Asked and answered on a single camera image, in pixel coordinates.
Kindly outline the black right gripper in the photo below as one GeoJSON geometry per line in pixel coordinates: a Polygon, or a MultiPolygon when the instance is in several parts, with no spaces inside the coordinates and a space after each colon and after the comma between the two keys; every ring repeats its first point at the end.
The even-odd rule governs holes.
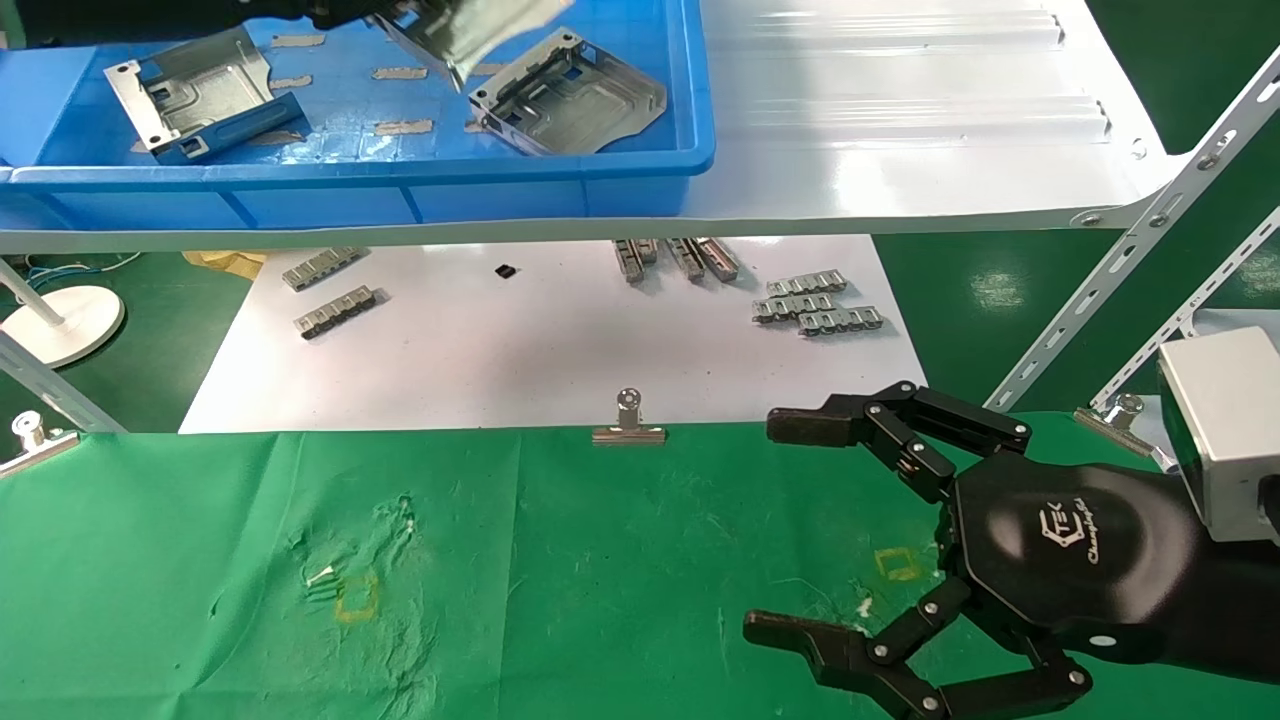
{"type": "Polygon", "coordinates": [[[863,694],[892,719],[1036,717],[1093,687],[1062,648],[1277,682],[1277,546],[1212,539],[1179,480],[1032,461],[1021,456],[1025,424],[908,380],[829,395],[819,407],[774,407],[765,434],[780,445],[861,446],[920,500],[948,502],[955,571],[970,580],[947,578],[876,635],[748,612],[745,641],[801,656],[818,685],[863,694]],[[931,439],[988,459],[957,477],[931,439]],[[947,685],[916,675],[910,659],[961,616],[978,618],[1030,666],[947,685]]]}

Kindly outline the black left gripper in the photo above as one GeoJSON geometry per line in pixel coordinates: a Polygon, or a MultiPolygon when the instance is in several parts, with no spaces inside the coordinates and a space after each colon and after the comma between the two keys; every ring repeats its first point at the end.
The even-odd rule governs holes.
{"type": "Polygon", "coordinates": [[[244,22],[308,18],[316,29],[394,10],[396,0],[17,1],[17,46],[93,46],[201,38],[244,22]]]}

